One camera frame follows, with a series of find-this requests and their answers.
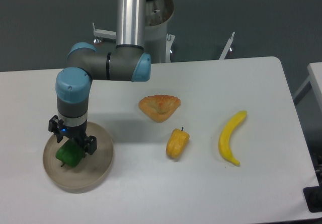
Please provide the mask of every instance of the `metal arm tube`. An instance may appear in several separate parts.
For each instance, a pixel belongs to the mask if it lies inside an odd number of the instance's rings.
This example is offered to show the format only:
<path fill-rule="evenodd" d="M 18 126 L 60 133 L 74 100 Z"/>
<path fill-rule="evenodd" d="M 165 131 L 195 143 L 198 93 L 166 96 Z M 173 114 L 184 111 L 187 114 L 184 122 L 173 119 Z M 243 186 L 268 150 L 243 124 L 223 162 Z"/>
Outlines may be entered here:
<path fill-rule="evenodd" d="M 144 47 L 145 0 L 118 0 L 116 47 Z"/>

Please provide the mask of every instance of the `beige plate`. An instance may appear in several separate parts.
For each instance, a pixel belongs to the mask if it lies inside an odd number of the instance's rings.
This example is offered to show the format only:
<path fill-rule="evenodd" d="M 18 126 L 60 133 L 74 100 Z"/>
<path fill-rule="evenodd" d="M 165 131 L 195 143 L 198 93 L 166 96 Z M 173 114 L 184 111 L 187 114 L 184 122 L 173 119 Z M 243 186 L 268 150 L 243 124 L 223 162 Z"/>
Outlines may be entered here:
<path fill-rule="evenodd" d="M 62 162 L 56 159 L 56 152 L 67 141 L 67 138 L 56 142 L 53 135 L 48 140 L 43 154 L 43 164 L 48 176 L 62 189 L 69 192 L 84 192 L 95 188 L 103 181 L 108 172 L 113 157 L 112 139 L 101 126 L 88 122 L 87 135 L 95 136 L 97 149 L 93 155 L 83 158 L 72 168 L 68 165 L 61 167 Z"/>

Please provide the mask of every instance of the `banana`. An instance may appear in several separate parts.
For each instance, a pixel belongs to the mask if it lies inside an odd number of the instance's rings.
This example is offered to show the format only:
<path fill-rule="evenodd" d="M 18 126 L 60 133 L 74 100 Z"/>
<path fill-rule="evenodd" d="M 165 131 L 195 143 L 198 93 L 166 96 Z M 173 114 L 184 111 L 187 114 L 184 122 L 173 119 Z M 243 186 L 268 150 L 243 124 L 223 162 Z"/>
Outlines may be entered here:
<path fill-rule="evenodd" d="M 227 125 L 225 126 L 225 128 L 223 129 L 219 137 L 218 148 L 219 148 L 220 155 L 225 160 L 233 163 L 236 166 L 239 166 L 240 162 L 237 159 L 235 159 L 235 157 L 232 155 L 232 152 L 229 146 L 229 139 L 234 129 L 244 121 L 246 116 L 247 116 L 247 111 L 237 112 L 228 121 Z"/>

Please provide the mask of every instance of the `yellow pepper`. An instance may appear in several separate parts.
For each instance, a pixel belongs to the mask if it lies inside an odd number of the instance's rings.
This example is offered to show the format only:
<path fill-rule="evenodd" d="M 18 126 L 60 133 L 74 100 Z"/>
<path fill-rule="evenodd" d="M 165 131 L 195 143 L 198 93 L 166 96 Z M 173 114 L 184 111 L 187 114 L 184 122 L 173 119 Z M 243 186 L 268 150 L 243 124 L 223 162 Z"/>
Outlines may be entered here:
<path fill-rule="evenodd" d="M 177 158 L 181 155 L 183 149 L 186 147 L 189 141 L 189 134 L 182 129 L 175 129 L 167 144 L 167 155 L 172 158 Z"/>

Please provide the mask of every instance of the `triangular pastry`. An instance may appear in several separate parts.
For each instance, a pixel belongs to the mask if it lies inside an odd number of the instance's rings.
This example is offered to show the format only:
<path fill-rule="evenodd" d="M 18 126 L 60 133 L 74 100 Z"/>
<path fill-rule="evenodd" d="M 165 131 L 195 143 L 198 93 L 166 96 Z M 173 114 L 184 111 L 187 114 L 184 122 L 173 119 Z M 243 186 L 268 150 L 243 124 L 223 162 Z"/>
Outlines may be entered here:
<path fill-rule="evenodd" d="M 139 102 L 141 111 L 155 122 L 166 121 L 180 105 L 178 97 L 167 95 L 144 97 Z"/>

